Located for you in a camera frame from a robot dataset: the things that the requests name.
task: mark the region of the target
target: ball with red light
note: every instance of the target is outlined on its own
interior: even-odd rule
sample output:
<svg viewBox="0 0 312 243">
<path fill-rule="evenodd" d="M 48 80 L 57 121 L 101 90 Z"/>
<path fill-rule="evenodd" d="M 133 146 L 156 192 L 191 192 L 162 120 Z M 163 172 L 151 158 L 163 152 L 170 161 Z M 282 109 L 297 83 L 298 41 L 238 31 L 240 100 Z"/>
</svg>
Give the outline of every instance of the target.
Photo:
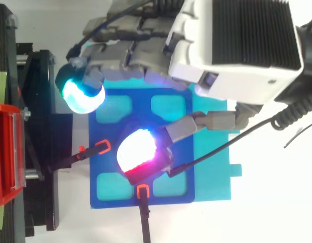
<svg viewBox="0 0 312 243">
<path fill-rule="evenodd" d="M 116 158 L 130 184 L 135 185 L 171 167 L 172 153 L 161 145 L 159 137 L 159 131 L 138 129 L 120 144 Z"/>
</svg>

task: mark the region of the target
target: white table surface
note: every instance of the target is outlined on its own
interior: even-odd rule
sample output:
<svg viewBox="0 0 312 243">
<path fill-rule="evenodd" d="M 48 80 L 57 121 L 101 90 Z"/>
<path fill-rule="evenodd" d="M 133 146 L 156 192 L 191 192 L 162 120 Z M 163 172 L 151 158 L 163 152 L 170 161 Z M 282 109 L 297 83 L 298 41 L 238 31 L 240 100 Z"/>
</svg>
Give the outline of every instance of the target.
<svg viewBox="0 0 312 243">
<path fill-rule="evenodd" d="M 104 16 L 106 0 L 2 0 L 19 18 L 17 42 L 48 49 L 58 69 L 78 42 L 89 19 Z M 312 0 L 292 3 L 297 25 L 312 18 Z M 69 113 L 56 93 L 56 112 Z M 271 103 L 251 124 L 285 106 Z M 163 242 L 312 242 L 312 129 L 287 149 L 284 144 L 312 114 L 283 132 L 266 126 L 230 148 L 230 163 L 243 176 L 231 179 L 230 201 L 151 206 L 153 243 Z M 74 115 L 73 153 L 88 146 L 88 117 Z M 58 172 L 60 225 L 54 232 L 35 228 L 27 243 L 142 242 L 138 207 L 91 210 L 88 161 Z"/>
</svg>

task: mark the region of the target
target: black bracket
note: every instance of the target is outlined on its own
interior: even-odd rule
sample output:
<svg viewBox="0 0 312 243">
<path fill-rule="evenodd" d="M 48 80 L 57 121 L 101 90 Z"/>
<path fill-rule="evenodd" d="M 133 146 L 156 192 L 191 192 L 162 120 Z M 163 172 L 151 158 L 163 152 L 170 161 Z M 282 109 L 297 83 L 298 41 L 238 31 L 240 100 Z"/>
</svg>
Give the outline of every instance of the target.
<svg viewBox="0 0 312 243">
<path fill-rule="evenodd" d="M 149 231 L 149 207 L 148 207 L 148 195 L 147 195 L 147 188 L 141 187 L 139 189 L 139 195 L 140 195 L 140 218 L 141 218 L 141 227 L 142 227 L 142 237 L 144 243 L 150 243 L 150 231 Z"/>
<path fill-rule="evenodd" d="M 93 148 L 86 149 L 82 148 L 81 152 L 72 155 L 71 157 L 64 158 L 51 166 L 48 166 L 48 170 L 50 172 L 57 171 L 59 169 L 66 168 L 77 161 L 85 160 L 87 158 L 97 155 L 98 153 L 103 154 L 110 150 L 111 150 L 110 142 L 105 139 L 102 140 L 100 143 L 97 143 L 97 145 L 94 146 Z"/>
</svg>

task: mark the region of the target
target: red plastic container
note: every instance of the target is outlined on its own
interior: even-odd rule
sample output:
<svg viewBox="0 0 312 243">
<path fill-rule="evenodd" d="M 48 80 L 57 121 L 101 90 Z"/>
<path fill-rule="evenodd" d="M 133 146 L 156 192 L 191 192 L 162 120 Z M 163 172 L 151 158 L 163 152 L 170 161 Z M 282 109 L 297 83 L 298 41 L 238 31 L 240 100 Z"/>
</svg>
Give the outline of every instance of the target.
<svg viewBox="0 0 312 243">
<path fill-rule="evenodd" d="M 25 184 L 23 116 L 0 104 L 0 206 L 15 198 Z"/>
</svg>

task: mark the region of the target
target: blue tray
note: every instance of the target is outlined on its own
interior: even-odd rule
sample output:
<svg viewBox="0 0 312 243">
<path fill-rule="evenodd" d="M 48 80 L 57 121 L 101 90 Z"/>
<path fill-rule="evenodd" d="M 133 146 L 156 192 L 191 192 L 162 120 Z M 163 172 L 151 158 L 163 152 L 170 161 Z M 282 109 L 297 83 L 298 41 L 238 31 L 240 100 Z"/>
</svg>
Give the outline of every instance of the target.
<svg viewBox="0 0 312 243">
<path fill-rule="evenodd" d="M 116 161 L 119 144 L 137 128 L 157 128 L 192 113 L 190 90 L 106 89 L 107 100 L 89 115 L 90 146 L 102 139 L 111 143 L 111 151 L 90 160 L 91 206 L 113 208 L 139 205 L 135 186 L 131 186 Z M 171 103 L 162 104 L 170 99 Z M 177 112 L 166 112 L 173 107 Z M 167 114 L 163 118 L 157 114 Z M 193 137 L 170 147 L 174 166 L 193 160 Z M 163 172 L 144 180 L 149 185 L 151 205 L 190 203 L 194 201 L 194 169 L 175 178 Z"/>
</svg>

